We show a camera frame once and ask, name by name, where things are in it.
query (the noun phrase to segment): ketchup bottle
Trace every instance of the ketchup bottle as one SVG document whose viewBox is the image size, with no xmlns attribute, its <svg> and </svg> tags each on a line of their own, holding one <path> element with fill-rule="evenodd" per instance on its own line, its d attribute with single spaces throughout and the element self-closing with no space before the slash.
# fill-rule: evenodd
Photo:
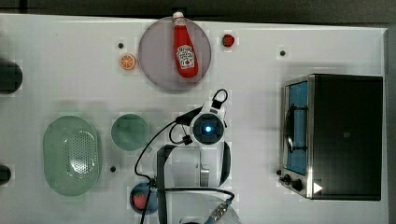
<svg viewBox="0 0 396 224">
<path fill-rule="evenodd" d="M 191 78 L 198 74 L 198 61 L 194 45 L 190 40 L 183 13 L 175 12 L 174 23 L 174 53 L 177 71 L 182 77 Z"/>
</svg>

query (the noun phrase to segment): toaster oven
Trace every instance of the toaster oven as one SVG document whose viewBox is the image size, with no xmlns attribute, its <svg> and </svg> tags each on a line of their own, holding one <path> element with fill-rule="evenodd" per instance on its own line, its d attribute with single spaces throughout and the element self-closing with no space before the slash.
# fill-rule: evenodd
<svg viewBox="0 0 396 224">
<path fill-rule="evenodd" d="M 379 201 L 383 78 L 313 74 L 282 98 L 281 184 L 313 200 Z"/>
</svg>

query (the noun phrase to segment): oven window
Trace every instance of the oven window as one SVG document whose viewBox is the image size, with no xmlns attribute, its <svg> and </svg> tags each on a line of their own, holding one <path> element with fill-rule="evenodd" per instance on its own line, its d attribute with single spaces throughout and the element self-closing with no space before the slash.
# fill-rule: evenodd
<svg viewBox="0 0 396 224">
<path fill-rule="evenodd" d="M 306 127 L 308 109 L 308 83 L 289 86 L 287 115 L 288 136 L 286 168 L 301 175 L 306 174 Z"/>
</svg>

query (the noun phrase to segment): green oval basket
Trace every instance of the green oval basket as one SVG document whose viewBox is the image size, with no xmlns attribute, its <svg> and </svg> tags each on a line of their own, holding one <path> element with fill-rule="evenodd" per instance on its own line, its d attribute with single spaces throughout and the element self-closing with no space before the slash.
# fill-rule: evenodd
<svg viewBox="0 0 396 224">
<path fill-rule="evenodd" d="M 53 121 L 43 139 L 44 174 L 56 192 L 78 196 L 97 181 L 101 170 L 100 141 L 84 119 L 65 116 Z"/>
</svg>

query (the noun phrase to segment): red object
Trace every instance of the red object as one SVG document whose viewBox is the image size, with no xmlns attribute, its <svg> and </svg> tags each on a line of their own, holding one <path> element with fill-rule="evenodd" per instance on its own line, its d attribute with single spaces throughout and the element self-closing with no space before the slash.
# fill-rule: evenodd
<svg viewBox="0 0 396 224">
<path fill-rule="evenodd" d="M 143 210 L 145 209 L 146 205 L 146 195 L 143 192 L 137 192 L 134 197 L 132 198 L 132 202 L 134 204 L 134 207 Z"/>
<path fill-rule="evenodd" d="M 198 74 L 198 60 L 191 42 L 183 13 L 173 15 L 174 54 L 177 71 L 182 77 L 191 78 Z"/>
<path fill-rule="evenodd" d="M 235 41 L 235 38 L 231 35 L 225 35 L 222 39 L 223 46 L 226 48 L 230 48 L 233 45 L 233 42 Z"/>
</svg>

